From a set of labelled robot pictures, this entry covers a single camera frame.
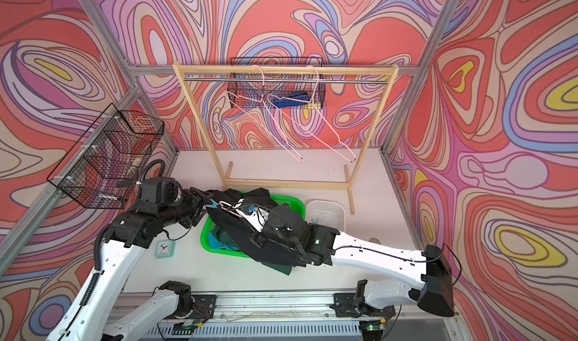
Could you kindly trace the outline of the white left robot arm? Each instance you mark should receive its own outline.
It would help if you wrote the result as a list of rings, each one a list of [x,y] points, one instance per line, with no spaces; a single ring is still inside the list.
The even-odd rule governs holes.
[[[189,317],[195,306],[191,287],[168,281],[128,315],[107,323],[126,281],[154,239],[170,225],[180,224],[186,230],[197,226],[211,198],[212,193],[184,188],[171,177],[143,176],[134,204],[97,234],[93,270],[48,339],[138,340],[168,316]]]

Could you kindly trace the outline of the black t-shirt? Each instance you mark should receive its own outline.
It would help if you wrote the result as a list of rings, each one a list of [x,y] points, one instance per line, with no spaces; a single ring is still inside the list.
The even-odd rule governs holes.
[[[296,259],[289,255],[281,246],[268,240],[262,234],[262,231],[256,231],[246,220],[234,217],[218,206],[219,201],[224,201],[243,211],[247,206],[258,206],[265,210],[265,208],[282,205],[277,204],[271,198],[267,189],[256,188],[248,192],[227,189],[225,191],[211,190],[210,192],[214,195],[212,205],[207,206],[210,219],[216,225],[225,229],[238,248],[253,260],[260,263],[290,267],[305,267],[316,261],[316,256],[306,252],[306,262],[296,262]]]

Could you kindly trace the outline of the pink hanger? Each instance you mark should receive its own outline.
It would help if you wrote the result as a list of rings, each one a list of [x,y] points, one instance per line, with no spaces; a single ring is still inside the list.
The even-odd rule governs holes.
[[[247,222],[249,222],[253,219],[253,214],[247,215],[242,210],[237,209],[236,207],[232,206],[231,204],[229,204],[227,202],[219,201],[218,206],[223,211],[228,212],[229,214],[231,214],[234,217],[237,217],[239,219],[244,219]]]
[[[289,143],[283,129],[279,125],[278,121],[275,119],[270,108],[267,106],[263,94],[260,95],[259,100],[254,100],[250,97],[238,96],[230,91],[227,91],[227,94],[235,98],[234,101],[230,102],[232,106],[235,106],[236,108],[244,112],[246,115],[250,115],[252,118],[253,116],[249,113],[250,110],[252,109],[266,110],[266,113],[269,115],[269,119],[274,124],[273,128],[278,130],[278,132],[282,135],[282,138],[284,140],[281,141],[280,138],[278,138],[278,136],[276,136],[275,133],[272,132],[272,130],[270,130],[269,128],[265,127],[264,130],[268,131],[270,135],[273,138],[275,138],[278,141],[278,143],[284,148],[284,150],[286,150],[290,154],[290,156],[292,156],[297,162],[303,163],[303,156],[296,150],[295,147],[293,147],[293,145]]]
[[[343,154],[339,153],[334,147],[328,145],[325,141],[323,141],[321,138],[319,138],[315,133],[312,133],[310,130],[303,128],[303,125],[297,121],[295,118],[293,118],[292,116],[285,114],[283,109],[277,108],[275,107],[270,101],[269,101],[269,97],[270,96],[275,96],[275,97],[279,97],[275,94],[267,94],[266,95],[266,104],[273,107],[274,109],[277,109],[280,112],[281,117],[285,117],[286,119],[288,119],[294,126],[299,127],[303,132],[308,133],[310,136],[312,136],[314,139],[318,140],[322,145],[324,145],[325,147],[327,147],[328,149],[330,149],[331,151],[335,152],[336,154],[338,154],[340,157],[342,157],[344,160],[348,161],[349,163],[355,163],[357,161],[357,157],[355,156],[355,153],[345,144],[342,142],[342,140],[340,139],[340,136],[338,135],[338,133],[335,131],[335,129],[333,128],[333,126],[331,125],[331,123],[325,118],[325,116],[323,115],[323,112],[316,106],[316,104],[314,103],[315,100],[315,95],[316,95],[316,91],[319,87],[319,83],[321,81],[320,79],[320,74],[318,72],[318,70],[311,65],[307,66],[308,69],[313,70],[315,72],[315,85],[313,86],[313,91],[312,94],[310,95],[311,97],[311,103],[307,104],[305,106],[301,106],[298,108],[301,109],[305,109],[305,110],[313,110],[316,115],[323,120],[323,122],[325,122],[325,124],[327,125],[327,127],[329,129],[331,129],[331,131],[334,133],[334,135],[337,137],[338,140],[338,144],[342,145],[345,147],[345,149],[351,154],[352,159],[347,158],[346,156],[344,156]]]

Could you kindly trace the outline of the dark green t-shirt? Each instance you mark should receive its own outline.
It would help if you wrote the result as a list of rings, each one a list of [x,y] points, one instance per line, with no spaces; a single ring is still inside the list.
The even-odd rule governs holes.
[[[236,246],[236,248],[239,249],[237,244],[234,242],[234,240],[229,236],[227,231],[225,231],[223,228],[216,226],[215,229],[210,234],[212,234],[212,236],[215,237],[215,239],[217,239],[223,243],[227,243],[229,245]],[[273,270],[276,270],[280,273],[283,273],[286,276],[289,276],[293,270],[293,267],[290,267],[290,266],[279,266],[279,265],[268,264],[268,263],[262,263],[262,264],[266,267],[269,267]]]

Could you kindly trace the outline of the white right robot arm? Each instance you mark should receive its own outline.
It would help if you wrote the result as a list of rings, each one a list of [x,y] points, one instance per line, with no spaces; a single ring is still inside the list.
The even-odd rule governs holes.
[[[319,224],[305,222],[288,206],[253,206],[257,219],[253,243],[264,248],[280,246],[299,266],[347,266],[387,276],[393,286],[363,281],[357,298],[364,306],[376,309],[378,301],[413,302],[432,315],[455,315],[452,269],[437,246],[423,250],[404,250],[360,240]]]

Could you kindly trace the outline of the teal t-shirt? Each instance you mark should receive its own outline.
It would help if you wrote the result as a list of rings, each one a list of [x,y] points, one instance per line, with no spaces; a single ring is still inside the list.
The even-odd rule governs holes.
[[[229,245],[227,243],[223,243],[223,242],[215,239],[215,237],[213,237],[212,234],[209,234],[209,236],[208,236],[208,243],[209,243],[209,247],[211,249],[214,249],[214,250],[231,251],[231,252],[238,252],[239,251],[239,249],[237,249],[236,246],[232,246],[232,245]]]

